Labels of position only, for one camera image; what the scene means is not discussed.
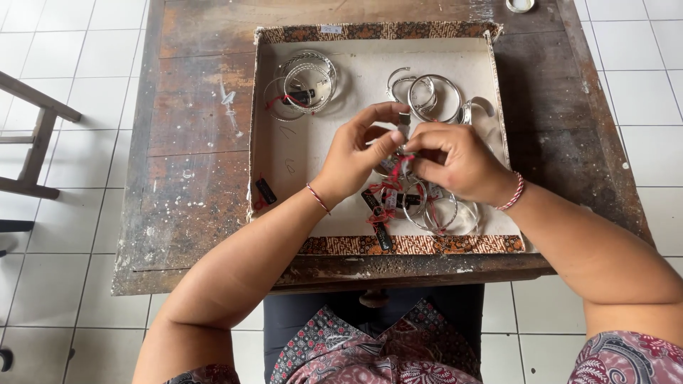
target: person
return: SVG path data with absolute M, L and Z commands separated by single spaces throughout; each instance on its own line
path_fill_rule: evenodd
M 337 130 L 310 182 L 327 208 L 357 193 L 371 169 L 404 143 L 399 132 L 373 125 L 397 124 L 399 112 L 408 107 L 371 105 Z M 463 199 L 504 206 L 517 190 L 517 176 L 470 126 L 421 123 L 405 149 L 422 154 L 415 174 Z M 682 382 L 683 280 L 655 249 L 530 182 L 505 212 L 583 298 L 587 343 L 570 383 Z M 352 304 L 358 295 L 347 292 L 266 297 L 326 214 L 302 188 L 210 250 L 154 319 L 133 383 L 237 384 L 230 329 L 264 297 L 266 381 L 479 383 L 481 286 L 390 294 L 390 305 L 403 305 L 404 313 L 361 310 Z M 475 320 L 462 320 L 468 311 L 479 311 Z

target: wooden chair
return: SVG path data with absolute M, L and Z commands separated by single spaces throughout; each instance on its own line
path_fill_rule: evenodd
M 1 136 L 0 144 L 32 144 L 26 155 L 24 167 L 17 180 L 0 177 L 0 191 L 20 193 L 22 195 L 56 199 L 59 189 L 38 185 L 40 168 L 45 160 L 50 137 L 55 128 L 55 120 L 61 117 L 70 122 L 81 120 L 81 114 L 71 107 L 39 92 L 21 81 L 0 72 L 0 90 L 9 92 L 15 97 L 40 107 L 36 126 L 32 136 Z

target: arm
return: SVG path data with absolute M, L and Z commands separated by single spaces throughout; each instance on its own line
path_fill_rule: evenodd
M 322 171 L 310 183 L 328 209 L 356 193 L 371 169 L 404 141 L 401 133 L 371 124 L 397 124 L 398 112 L 407 109 L 394 102 L 372 105 L 339 128 Z M 365 143 L 377 137 L 367 148 Z M 268 294 L 325 215 L 304 187 L 209 251 L 159 310 L 133 383 L 162 383 L 208 364 L 234 365 L 230 329 Z
M 470 127 L 421 124 L 406 149 L 435 160 L 436 150 L 443 165 L 420 159 L 413 170 L 467 200 L 502 206 L 517 188 Z M 647 243 L 530 182 L 505 212 L 583 298 L 588 337 L 625 330 L 683 345 L 683 280 Z

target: hand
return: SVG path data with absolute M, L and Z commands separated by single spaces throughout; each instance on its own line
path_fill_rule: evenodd
M 311 181 L 311 188 L 330 205 L 329 209 L 358 192 L 372 168 L 404 143 L 401 132 L 372 124 L 398 124 L 398 113 L 408 111 L 410 107 L 397 102 L 373 104 L 337 129 L 322 170 Z M 374 139 L 377 141 L 370 147 L 365 144 Z
M 422 155 L 413 172 L 463 199 L 502 206 L 517 189 L 517 176 L 493 156 L 472 126 L 421 123 L 406 151 Z

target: black pants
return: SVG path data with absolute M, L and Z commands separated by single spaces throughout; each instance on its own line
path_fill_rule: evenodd
M 327 304 L 340 319 L 373 338 L 425 298 L 453 324 L 481 360 L 484 285 L 388 289 L 389 304 L 368 308 L 358 301 L 365 291 L 282 294 L 264 299 L 264 362 L 266 383 L 282 348 Z

